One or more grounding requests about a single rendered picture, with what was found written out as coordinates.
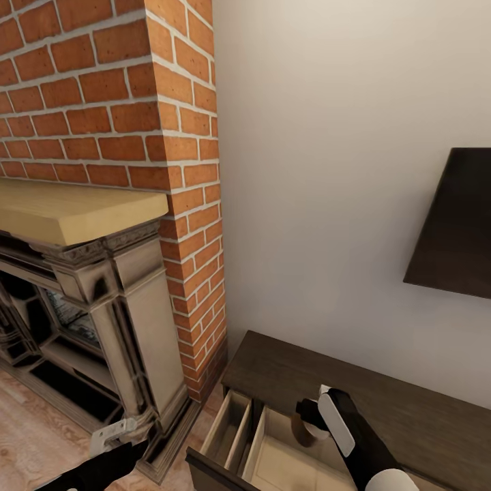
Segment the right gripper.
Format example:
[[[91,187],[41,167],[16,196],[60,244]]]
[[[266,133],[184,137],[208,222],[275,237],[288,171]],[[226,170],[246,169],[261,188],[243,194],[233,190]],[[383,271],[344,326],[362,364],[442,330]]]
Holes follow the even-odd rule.
[[[317,408],[318,402],[306,398],[303,399],[302,402],[297,403],[296,412],[301,414],[301,420],[315,425],[320,430],[328,431],[328,429],[322,425],[318,419]]]

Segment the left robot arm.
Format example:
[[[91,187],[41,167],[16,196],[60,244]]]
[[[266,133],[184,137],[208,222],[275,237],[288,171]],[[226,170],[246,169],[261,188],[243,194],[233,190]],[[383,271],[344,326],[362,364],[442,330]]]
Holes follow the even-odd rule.
[[[114,449],[108,445],[136,429],[136,420],[128,418],[96,430],[91,438],[89,460],[31,491],[105,491],[111,482],[130,474],[147,450],[149,440],[135,446],[129,441]]]

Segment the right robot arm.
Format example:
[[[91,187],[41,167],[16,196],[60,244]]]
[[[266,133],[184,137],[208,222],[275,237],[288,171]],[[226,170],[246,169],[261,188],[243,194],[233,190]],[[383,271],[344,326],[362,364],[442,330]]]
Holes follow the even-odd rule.
[[[301,420],[332,435],[358,491],[419,491],[388,447],[357,412],[351,395],[321,385],[318,402],[303,399]]]

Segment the pillar candle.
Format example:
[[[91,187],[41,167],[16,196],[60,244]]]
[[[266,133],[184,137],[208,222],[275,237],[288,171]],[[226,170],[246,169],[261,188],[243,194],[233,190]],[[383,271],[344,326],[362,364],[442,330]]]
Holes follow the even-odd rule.
[[[291,426],[296,441],[307,448],[316,446],[316,444],[323,441],[326,436],[330,435],[330,432],[320,430],[315,425],[301,420],[301,414],[298,414],[296,411],[292,416]]]

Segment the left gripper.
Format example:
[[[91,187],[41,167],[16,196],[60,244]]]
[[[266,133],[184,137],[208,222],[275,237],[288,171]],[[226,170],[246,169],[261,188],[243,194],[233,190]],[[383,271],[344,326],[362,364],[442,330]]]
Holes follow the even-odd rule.
[[[79,467],[93,466],[99,474],[98,491],[105,491],[111,482],[130,474],[147,450],[149,440],[145,440],[135,446],[129,441],[110,452],[103,452],[101,455],[80,464]]]

